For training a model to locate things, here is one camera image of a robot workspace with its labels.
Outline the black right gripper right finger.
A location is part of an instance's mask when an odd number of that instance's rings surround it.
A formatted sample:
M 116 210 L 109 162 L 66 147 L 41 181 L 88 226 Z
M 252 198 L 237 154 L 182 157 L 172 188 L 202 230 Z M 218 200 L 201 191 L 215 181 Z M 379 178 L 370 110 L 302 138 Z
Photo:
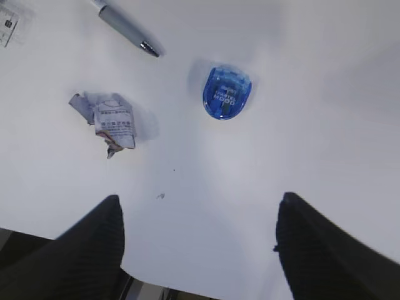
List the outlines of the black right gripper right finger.
M 294 299 L 399 299 L 399 264 L 294 192 L 279 204 L 274 251 Z

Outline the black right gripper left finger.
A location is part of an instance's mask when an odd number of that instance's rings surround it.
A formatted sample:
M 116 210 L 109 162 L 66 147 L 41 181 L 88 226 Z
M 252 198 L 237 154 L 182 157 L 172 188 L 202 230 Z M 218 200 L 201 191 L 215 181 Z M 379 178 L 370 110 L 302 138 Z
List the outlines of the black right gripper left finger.
M 117 195 L 57 239 L 1 269 L 1 299 L 110 299 L 124 254 Z

